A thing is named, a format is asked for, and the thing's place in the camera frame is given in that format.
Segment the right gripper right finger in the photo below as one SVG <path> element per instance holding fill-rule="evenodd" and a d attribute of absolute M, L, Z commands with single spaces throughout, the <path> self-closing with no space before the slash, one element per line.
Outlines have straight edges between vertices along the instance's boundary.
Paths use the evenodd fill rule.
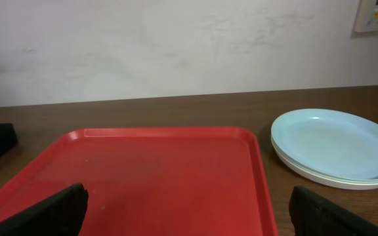
<path fill-rule="evenodd" d="M 295 236 L 378 236 L 378 226 L 303 186 L 293 188 L 289 215 Z"/>

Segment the light blue plate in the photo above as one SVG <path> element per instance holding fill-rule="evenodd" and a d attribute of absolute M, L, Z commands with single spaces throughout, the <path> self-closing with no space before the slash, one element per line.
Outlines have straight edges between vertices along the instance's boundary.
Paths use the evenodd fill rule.
<path fill-rule="evenodd" d="M 295 163 L 347 180 L 378 181 L 378 124 L 330 109 L 298 109 L 276 118 L 271 137 Z"/>

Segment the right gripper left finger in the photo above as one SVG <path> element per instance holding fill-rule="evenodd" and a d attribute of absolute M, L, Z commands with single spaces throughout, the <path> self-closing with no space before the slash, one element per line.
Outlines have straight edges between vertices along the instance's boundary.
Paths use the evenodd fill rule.
<path fill-rule="evenodd" d="M 89 193 L 73 184 L 0 222 L 0 236 L 78 236 Z"/>

